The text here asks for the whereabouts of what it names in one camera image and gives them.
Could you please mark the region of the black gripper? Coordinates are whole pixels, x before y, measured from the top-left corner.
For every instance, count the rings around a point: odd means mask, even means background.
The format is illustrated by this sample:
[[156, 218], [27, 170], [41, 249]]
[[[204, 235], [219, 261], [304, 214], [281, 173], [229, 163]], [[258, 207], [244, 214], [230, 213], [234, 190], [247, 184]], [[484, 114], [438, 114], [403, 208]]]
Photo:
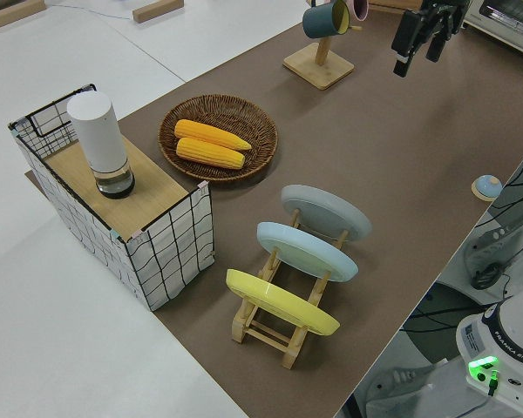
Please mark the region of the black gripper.
[[423, 17], [423, 37], [431, 44], [426, 53], [429, 61], [438, 61], [445, 47], [445, 40], [457, 34], [470, 5], [469, 0], [423, 1], [420, 13]]

